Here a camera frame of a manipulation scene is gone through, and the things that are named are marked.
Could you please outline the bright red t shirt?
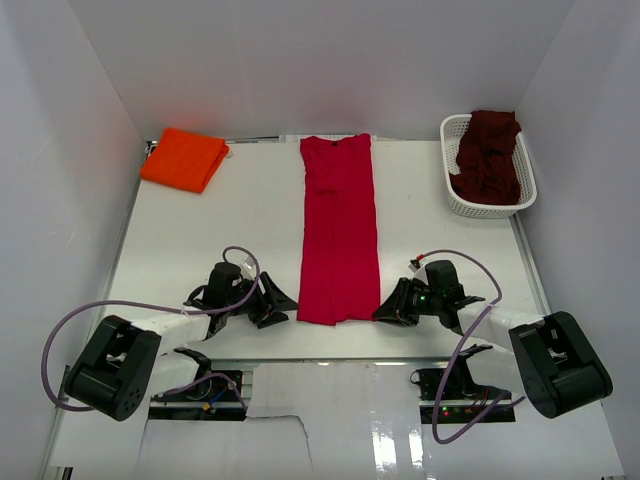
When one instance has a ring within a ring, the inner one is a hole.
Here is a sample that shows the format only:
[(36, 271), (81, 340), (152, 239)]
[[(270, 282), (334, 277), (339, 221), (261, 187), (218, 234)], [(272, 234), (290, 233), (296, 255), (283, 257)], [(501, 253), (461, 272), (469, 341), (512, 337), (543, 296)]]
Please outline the bright red t shirt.
[(335, 326), (370, 321), (381, 301), (378, 229), (367, 133), (300, 142), (305, 168), (297, 319)]

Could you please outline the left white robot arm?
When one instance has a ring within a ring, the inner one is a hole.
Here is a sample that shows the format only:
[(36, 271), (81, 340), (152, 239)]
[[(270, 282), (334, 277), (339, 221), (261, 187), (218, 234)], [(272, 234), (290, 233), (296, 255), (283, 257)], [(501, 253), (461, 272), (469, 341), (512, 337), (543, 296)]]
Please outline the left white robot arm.
[(211, 339), (231, 317), (246, 316), (263, 329), (287, 321), (298, 308), (267, 272), (252, 277), (227, 261), (214, 266), (207, 283), (194, 289), (184, 306), (176, 314), (141, 320), (105, 317), (67, 374), (65, 393), (124, 421), (147, 398), (203, 399), (215, 382), (234, 390), (237, 381), (215, 372), (195, 344)]

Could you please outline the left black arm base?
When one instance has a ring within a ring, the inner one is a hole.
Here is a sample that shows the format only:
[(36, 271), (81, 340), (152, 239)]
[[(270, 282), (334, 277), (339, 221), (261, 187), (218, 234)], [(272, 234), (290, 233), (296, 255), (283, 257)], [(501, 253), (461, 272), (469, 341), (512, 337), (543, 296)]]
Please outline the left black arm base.
[(231, 421), (242, 422), (246, 418), (234, 389), (237, 389), (246, 405), (249, 404), (252, 374), (241, 370), (221, 370), (228, 380), (215, 377), (191, 390), (173, 396), (156, 397), (149, 407), (149, 420), (167, 421)]

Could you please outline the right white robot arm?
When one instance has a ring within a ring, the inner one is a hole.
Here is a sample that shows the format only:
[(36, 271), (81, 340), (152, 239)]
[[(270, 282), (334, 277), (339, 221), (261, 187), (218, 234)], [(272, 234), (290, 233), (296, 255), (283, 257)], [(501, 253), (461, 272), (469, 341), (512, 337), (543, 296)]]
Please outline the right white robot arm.
[(489, 386), (526, 397), (552, 419), (612, 394), (608, 371), (571, 314), (524, 314), (470, 296), (449, 260), (423, 270), (423, 276), (400, 278), (373, 317), (409, 327), (431, 316), (473, 340), (452, 367), (459, 396), (472, 399)]

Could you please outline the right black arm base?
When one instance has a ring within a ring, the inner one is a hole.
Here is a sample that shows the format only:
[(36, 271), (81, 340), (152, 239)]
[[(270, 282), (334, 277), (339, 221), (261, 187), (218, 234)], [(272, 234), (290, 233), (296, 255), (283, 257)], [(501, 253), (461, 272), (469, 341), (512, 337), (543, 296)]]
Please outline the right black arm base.
[[(443, 368), (422, 368), (414, 370), (409, 377), (410, 383), (419, 390), (420, 418), (423, 425), (432, 423), (435, 396), (443, 373)], [(442, 394), (438, 424), (467, 424), (500, 393), (501, 391), (495, 387), (474, 383), (467, 374), (452, 373)], [(512, 401), (512, 394), (507, 393), (506, 397), (483, 419), (483, 422), (514, 422), (514, 408), (507, 407)]]

